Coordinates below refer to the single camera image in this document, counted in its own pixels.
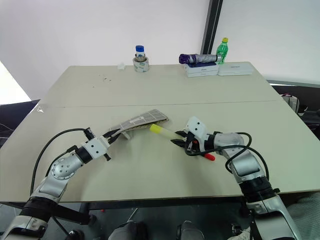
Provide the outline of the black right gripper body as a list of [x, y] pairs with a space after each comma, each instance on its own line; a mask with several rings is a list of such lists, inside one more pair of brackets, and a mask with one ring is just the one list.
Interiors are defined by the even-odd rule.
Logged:
[[192, 132], [182, 132], [182, 136], [185, 138], [184, 144], [184, 152], [191, 157], [199, 156], [200, 149], [199, 149], [199, 142], [195, 138], [195, 135]]

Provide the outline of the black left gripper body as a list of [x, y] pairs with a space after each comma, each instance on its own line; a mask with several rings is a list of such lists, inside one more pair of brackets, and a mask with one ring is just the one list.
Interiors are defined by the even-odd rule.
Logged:
[[105, 159], [107, 161], [110, 161], [112, 158], [109, 156], [109, 148], [110, 148], [110, 143], [108, 142], [108, 139], [105, 138], [104, 136], [100, 137], [100, 141], [102, 143], [102, 145], [104, 146], [104, 154], [103, 156], [105, 157]]

